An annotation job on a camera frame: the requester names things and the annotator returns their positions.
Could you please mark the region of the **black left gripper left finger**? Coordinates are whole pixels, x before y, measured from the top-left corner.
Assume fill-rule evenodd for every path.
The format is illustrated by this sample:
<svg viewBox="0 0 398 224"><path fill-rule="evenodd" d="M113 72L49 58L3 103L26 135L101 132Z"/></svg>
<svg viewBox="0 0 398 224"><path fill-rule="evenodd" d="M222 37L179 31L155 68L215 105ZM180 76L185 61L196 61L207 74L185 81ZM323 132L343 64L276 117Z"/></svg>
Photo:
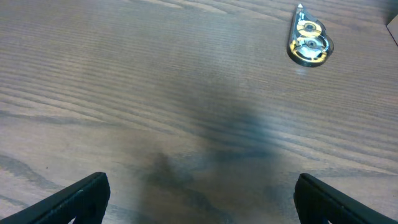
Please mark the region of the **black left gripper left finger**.
<svg viewBox="0 0 398 224"><path fill-rule="evenodd" d="M101 224L110 199L104 172L95 172L36 204L1 220L2 224Z"/></svg>

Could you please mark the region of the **open cardboard box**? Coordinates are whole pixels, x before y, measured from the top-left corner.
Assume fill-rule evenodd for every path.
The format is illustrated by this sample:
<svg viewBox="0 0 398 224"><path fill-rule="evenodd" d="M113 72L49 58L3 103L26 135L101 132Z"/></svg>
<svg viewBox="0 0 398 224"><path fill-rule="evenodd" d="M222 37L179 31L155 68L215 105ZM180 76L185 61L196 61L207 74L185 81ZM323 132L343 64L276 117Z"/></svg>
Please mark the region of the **open cardboard box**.
<svg viewBox="0 0 398 224"><path fill-rule="evenodd" d="M386 25L396 45L398 45L398 15L396 14Z"/></svg>

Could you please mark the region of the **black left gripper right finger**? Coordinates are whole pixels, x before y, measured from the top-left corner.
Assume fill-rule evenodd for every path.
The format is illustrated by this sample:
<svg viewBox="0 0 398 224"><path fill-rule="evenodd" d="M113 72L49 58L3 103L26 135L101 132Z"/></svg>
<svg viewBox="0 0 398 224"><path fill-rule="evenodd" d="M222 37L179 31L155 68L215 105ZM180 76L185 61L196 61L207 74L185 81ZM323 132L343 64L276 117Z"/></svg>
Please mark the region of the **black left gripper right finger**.
<svg viewBox="0 0 398 224"><path fill-rule="evenodd" d="M397 224L308 173L299 175L294 203L301 224Z"/></svg>

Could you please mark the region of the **yellow black correction tape dispenser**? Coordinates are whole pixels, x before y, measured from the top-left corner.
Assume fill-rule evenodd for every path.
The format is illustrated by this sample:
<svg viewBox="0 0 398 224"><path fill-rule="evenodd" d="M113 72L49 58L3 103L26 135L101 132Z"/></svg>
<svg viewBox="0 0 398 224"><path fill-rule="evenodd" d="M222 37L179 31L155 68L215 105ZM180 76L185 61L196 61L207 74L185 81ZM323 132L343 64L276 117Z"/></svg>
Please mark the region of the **yellow black correction tape dispenser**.
<svg viewBox="0 0 398 224"><path fill-rule="evenodd" d="M287 53L304 67L323 65L334 51L334 43L326 34L326 27L298 4L290 26Z"/></svg>

